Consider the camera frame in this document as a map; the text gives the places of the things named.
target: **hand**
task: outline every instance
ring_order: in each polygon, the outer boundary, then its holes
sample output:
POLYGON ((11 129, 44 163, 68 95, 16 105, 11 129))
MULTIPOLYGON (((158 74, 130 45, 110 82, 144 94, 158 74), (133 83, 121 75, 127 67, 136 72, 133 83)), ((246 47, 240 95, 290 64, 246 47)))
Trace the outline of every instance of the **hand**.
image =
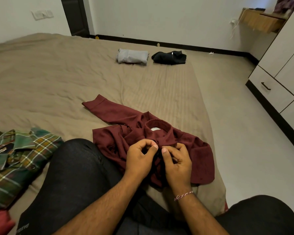
POLYGON ((139 180, 139 183, 149 174, 154 155, 158 145, 150 139, 142 139, 129 147, 126 157, 126 168, 124 176, 130 176, 139 180), (143 148, 149 148, 146 154, 143 148))
POLYGON ((192 161, 189 158, 185 145, 177 143, 176 148, 163 146, 161 152, 165 162, 165 176, 174 196, 190 192, 192 190, 192 161))

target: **wrinkled bedsheet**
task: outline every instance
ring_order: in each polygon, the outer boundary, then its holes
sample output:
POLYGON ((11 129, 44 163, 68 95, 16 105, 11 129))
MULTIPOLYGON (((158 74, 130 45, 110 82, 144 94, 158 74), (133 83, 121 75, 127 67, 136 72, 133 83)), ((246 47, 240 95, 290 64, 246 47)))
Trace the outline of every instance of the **wrinkled bedsheet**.
MULTIPOLYGON (((119 48, 145 50, 151 55, 175 50, 42 33, 0 44, 0 131, 41 127, 63 140, 91 141, 92 129, 107 124, 82 102, 101 94, 141 112, 150 111, 173 127, 198 136, 215 154, 209 117, 191 62, 169 66, 149 58, 147 66, 118 64, 119 48)), ((214 159, 214 182, 194 187, 194 192, 216 215, 224 210, 225 186, 215 155, 214 159)), ((48 165, 10 209, 16 223, 39 192, 47 170, 48 165)), ((180 216, 170 189, 145 189, 162 207, 180 216)))

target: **wooden shelf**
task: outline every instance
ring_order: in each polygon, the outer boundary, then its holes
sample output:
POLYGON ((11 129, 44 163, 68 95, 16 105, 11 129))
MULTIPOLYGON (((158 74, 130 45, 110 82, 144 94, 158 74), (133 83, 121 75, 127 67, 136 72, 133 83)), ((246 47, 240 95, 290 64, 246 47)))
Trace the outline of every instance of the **wooden shelf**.
POLYGON ((265 33, 279 32, 286 23, 287 18, 278 14, 266 14, 263 11, 243 8, 239 17, 241 23, 246 23, 254 30, 265 33))

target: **red cloth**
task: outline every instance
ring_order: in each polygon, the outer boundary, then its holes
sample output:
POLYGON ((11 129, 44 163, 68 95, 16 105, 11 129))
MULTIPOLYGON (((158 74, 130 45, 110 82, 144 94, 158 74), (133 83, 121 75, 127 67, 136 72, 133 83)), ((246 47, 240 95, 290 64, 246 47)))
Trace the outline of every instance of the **red cloth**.
MULTIPOLYGON (((185 144, 192 160, 191 182, 195 184, 209 184, 214 180, 214 160, 211 147, 198 137, 173 128, 167 122, 157 118, 149 112, 141 113, 127 106, 111 102, 98 95, 90 102, 83 102, 90 112, 101 120, 117 124, 104 128, 93 129, 93 142, 101 153, 116 162, 122 172, 125 170, 126 153, 129 146, 141 139, 154 140, 161 150, 161 146, 174 145, 177 142, 185 144)), ((151 182, 163 187, 161 177, 165 176, 161 153, 154 159, 151 182)))
POLYGON ((15 222, 11 220, 8 211, 0 210, 0 235, 7 235, 15 226, 15 222))

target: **wardrobe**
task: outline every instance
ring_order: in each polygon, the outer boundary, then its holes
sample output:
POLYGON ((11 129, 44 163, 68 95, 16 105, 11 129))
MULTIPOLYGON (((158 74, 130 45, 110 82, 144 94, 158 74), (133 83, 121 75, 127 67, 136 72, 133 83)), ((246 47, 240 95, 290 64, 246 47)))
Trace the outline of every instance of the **wardrobe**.
POLYGON ((246 86, 294 145, 294 13, 246 86))

